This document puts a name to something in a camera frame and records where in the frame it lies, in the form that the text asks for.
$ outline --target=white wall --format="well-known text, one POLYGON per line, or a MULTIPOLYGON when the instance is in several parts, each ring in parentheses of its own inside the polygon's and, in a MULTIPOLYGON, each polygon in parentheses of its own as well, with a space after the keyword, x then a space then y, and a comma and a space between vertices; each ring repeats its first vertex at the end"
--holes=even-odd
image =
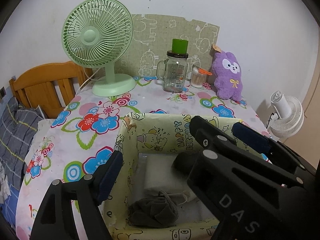
MULTIPOLYGON (((0 34, 0 86, 33 66, 64 62, 65 17, 83 0, 23 0, 0 34)), ((220 26, 217 45, 241 67, 243 95, 262 114, 270 94, 303 100, 314 71, 318 27, 301 0, 119 0, 134 14, 165 14, 220 26)))

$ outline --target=gray cloth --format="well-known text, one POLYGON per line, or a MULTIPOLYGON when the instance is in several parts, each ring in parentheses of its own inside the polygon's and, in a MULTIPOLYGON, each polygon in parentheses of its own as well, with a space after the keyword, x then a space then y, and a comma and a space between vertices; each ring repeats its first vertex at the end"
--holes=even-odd
POLYGON ((167 228, 178 218, 176 205, 165 197, 143 198, 129 206, 129 221, 133 226, 167 228))
POLYGON ((26 109, 13 97, 0 119, 0 161, 8 182, 20 190, 26 157, 42 118, 35 109, 26 109))

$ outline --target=cotton swab container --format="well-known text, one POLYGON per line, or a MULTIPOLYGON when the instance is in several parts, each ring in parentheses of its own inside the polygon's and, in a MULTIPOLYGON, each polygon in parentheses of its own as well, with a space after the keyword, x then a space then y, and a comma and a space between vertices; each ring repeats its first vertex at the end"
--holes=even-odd
POLYGON ((202 88, 203 83, 206 82, 207 76, 211 75, 211 72, 194 65, 191 73, 190 85, 195 88, 202 88))

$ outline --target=plush toy tag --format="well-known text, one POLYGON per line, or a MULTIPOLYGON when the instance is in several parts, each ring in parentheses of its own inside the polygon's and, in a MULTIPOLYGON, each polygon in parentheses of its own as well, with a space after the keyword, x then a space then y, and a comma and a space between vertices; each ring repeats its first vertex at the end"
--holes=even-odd
POLYGON ((215 50, 215 51, 218 51, 218 52, 222 52, 222 50, 217 46, 217 45, 213 45, 212 44, 212 48, 215 50))

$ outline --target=fan power cord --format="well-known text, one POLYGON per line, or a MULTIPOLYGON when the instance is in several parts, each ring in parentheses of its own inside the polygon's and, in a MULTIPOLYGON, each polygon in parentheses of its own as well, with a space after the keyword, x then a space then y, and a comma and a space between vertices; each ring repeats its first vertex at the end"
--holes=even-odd
MULTIPOLYGON (((102 67, 99 68, 92 76, 94 76, 100 69, 102 69, 102 67)), ((94 79, 94 78, 92 78, 92 76, 89 77, 89 76, 87 75, 86 71, 85 71, 85 67, 83 67, 83 71, 84 71, 84 74, 86 75, 86 77, 87 77, 88 79, 91 79, 91 80, 93 80, 93 81, 98 81, 98 80, 99 80, 99 79, 94 79)))
POLYGON ((268 126, 269 126, 269 123, 270 123, 270 120, 271 120, 271 117, 274 115, 275 113, 272 113, 271 115, 270 115, 270 117, 269 117, 269 121, 268 121, 268 124, 267 124, 267 129, 268 129, 268 126))
POLYGON ((85 73, 85 75, 88 77, 88 79, 86 81, 83 82, 83 84, 78 88, 77 92, 76 92, 76 95, 78 94, 78 92, 80 91, 80 89, 89 81, 94 81, 95 79, 92 79, 92 77, 100 70, 101 68, 98 68, 97 71, 95 73, 93 73, 90 77, 87 76, 87 74, 85 73))

